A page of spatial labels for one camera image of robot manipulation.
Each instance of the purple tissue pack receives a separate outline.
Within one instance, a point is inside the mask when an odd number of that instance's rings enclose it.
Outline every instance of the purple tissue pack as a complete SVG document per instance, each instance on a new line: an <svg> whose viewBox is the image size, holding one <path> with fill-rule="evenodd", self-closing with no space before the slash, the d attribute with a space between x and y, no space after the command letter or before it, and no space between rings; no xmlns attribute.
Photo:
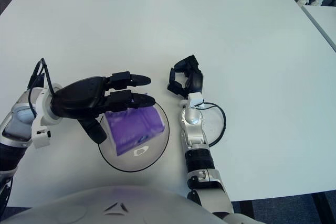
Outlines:
<svg viewBox="0 0 336 224"><path fill-rule="evenodd" d="M105 113L116 144L117 156L139 146L164 131L164 123L155 107Z"/></svg>

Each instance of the wire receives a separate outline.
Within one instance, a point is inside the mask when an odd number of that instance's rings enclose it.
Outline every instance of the wire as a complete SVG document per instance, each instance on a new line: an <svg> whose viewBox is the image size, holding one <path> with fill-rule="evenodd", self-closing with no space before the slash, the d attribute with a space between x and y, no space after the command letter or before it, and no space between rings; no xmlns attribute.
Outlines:
<svg viewBox="0 0 336 224"><path fill-rule="evenodd" d="M31 92L32 92L32 90L33 90L33 88L35 86L35 83L37 82L37 80L41 76L42 71L43 71L43 67L41 68L40 73L38 73L38 76L35 78L33 84L31 85L30 90L29 90L29 94L28 94L28 103L29 103L30 110L32 111L32 113L34 115L34 118L36 118L37 114L36 114L36 111L34 110L33 105L32 105L32 101L31 101L31 96L32 96L31 94L32 93Z"/></svg>
<svg viewBox="0 0 336 224"><path fill-rule="evenodd" d="M213 141L213 142L211 142L209 144L209 147L212 147L215 144L217 144L222 139L222 137L224 135L224 132L225 132L225 129L226 129L226 115L225 115L224 110L220 106L218 106L217 104L215 104L215 103L212 103L212 102L203 102L203 104L209 104L209 105L212 105L212 106L204 108L204 109L200 109L200 108L196 108L196 109L197 110L208 110L208 109L216 107L216 108L218 108L221 111L222 116L223 116L224 125L223 125L223 128L222 128L222 131L220 132L218 138L216 138L215 141Z"/></svg>
<svg viewBox="0 0 336 224"><path fill-rule="evenodd" d="M47 82L48 82L50 93L51 93L51 95L54 95L55 92L54 92L54 89L53 89L53 85L51 85L51 80L50 80L50 75L49 75L49 71L48 71L48 66L47 66L44 58L41 58L41 62L42 62L42 66L43 66L44 72L46 73L46 77L47 77Z"/></svg>
<svg viewBox="0 0 336 224"><path fill-rule="evenodd" d="M42 64L42 68L41 68L39 74L36 76L37 71L38 71L38 69L39 69L39 67L40 67L41 64ZM51 93L51 95L55 95L55 92L54 92L54 89L53 89L53 85L51 84L51 80L50 80L48 66L47 66L46 61L44 60L44 58L41 58L37 62L36 66L35 66L35 69L33 71L32 77L30 78L30 81L29 81L29 84L28 84L28 88L29 88L28 103L29 103L30 110L32 111L32 113L34 115L34 118L36 118L37 114L36 114L36 111L34 110L33 105L32 105L32 101L31 101L31 96L32 96L31 94L32 93L31 92L32 92L33 88L35 87L35 84L36 84L37 80L40 78L43 70L46 73L46 77L47 77L47 82L48 82L50 93Z"/></svg>

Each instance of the white table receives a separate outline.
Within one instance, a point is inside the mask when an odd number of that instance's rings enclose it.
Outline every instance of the white table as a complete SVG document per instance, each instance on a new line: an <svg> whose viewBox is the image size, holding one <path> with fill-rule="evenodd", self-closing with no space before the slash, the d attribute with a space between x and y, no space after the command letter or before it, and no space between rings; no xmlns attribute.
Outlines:
<svg viewBox="0 0 336 224"><path fill-rule="evenodd" d="M75 120L52 129L50 146L30 147L9 206L34 207L82 189L135 184L186 195L170 67L195 54L203 96L227 115L212 156L232 201L336 189L336 53L294 0L13 0L0 16L0 118L45 57L66 86L129 70L152 78L166 111L163 156L138 173L110 167ZM209 140L221 117L206 111Z"/></svg>
<svg viewBox="0 0 336 224"><path fill-rule="evenodd" d="M336 7L308 5L302 9L336 51Z"/></svg>

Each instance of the black segment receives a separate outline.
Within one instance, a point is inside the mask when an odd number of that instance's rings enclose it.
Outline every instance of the black segment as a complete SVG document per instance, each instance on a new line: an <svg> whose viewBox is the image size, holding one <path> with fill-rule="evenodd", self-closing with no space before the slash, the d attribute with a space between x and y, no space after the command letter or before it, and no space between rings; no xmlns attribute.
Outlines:
<svg viewBox="0 0 336 224"><path fill-rule="evenodd" d="M187 196L188 199L192 200L193 202L195 202L196 204L202 206L201 204L201 200L197 194L197 192L195 190L191 190L189 193L188 193L188 196Z"/></svg>
<svg viewBox="0 0 336 224"><path fill-rule="evenodd" d="M229 215L228 212L213 212L215 216L217 216L219 219L223 220L226 216Z"/></svg>
<svg viewBox="0 0 336 224"><path fill-rule="evenodd" d="M104 97L104 79L87 78L58 90L51 101L52 112L62 118L96 118L93 108Z"/></svg>
<svg viewBox="0 0 336 224"><path fill-rule="evenodd" d="M254 219L254 210L252 205L252 200L242 200L239 202L240 204L240 212L243 215L246 215L252 219Z"/></svg>
<svg viewBox="0 0 336 224"><path fill-rule="evenodd" d="M95 143L101 144L107 138L104 129L96 119L84 119L78 122Z"/></svg>
<svg viewBox="0 0 336 224"><path fill-rule="evenodd" d="M335 224L335 218L332 214L326 194L324 192L311 194L316 210L319 213L322 224Z"/></svg>
<svg viewBox="0 0 336 224"><path fill-rule="evenodd" d="M214 169L214 161L208 149L195 149L185 153L188 172L199 169Z"/></svg>
<svg viewBox="0 0 336 224"><path fill-rule="evenodd" d="M0 143L0 170L13 170L24 156L27 148L17 148Z"/></svg>
<svg viewBox="0 0 336 224"><path fill-rule="evenodd" d="M223 190L222 185L219 182L216 181L201 182L198 181L197 176L191 177L187 183L190 189L219 188Z"/></svg>

